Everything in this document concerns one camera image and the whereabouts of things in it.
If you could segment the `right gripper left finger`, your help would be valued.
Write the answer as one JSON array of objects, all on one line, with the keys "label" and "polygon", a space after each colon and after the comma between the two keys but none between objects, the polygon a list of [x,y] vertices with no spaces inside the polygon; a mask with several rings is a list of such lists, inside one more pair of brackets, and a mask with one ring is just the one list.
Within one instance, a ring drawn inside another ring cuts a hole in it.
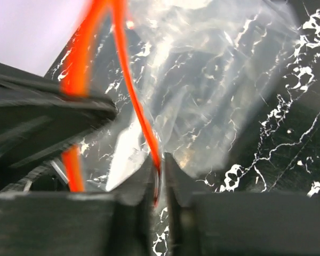
[{"label": "right gripper left finger", "polygon": [[156,170],[148,156],[122,182],[116,196],[106,255],[151,255],[151,221]]}]

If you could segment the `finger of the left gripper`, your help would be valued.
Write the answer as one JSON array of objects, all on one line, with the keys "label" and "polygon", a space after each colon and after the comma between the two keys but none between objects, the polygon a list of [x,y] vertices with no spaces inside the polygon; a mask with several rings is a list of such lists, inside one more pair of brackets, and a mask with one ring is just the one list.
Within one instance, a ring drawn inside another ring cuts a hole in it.
[{"label": "finger of the left gripper", "polygon": [[0,167],[38,165],[116,117],[108,96],[73,98],[52,80],[0,63]]}]

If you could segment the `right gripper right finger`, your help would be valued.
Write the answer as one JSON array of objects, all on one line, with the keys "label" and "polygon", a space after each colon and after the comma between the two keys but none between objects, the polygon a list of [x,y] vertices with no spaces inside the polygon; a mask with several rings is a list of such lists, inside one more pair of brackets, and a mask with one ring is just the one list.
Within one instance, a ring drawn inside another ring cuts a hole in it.
[{"label": "right gripper right finger", "polygon": [[169,254],[201,255],[193,207],[193,191],[197,184],[170,153],[164,154],[164,178],[169,213]]}]

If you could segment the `clear bag orange zipper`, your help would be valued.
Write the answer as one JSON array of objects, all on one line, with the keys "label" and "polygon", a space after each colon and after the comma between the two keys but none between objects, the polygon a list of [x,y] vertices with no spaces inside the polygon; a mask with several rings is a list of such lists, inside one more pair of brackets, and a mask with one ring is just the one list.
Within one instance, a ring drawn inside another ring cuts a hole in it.
[{"label": "clear bag orange zipper", "polygon": [[117,119],[71,185],[111,191],[166,153],[192,177],[224,168],[298,38],[287,1],[91,1],[62,88],[111,96]]}]

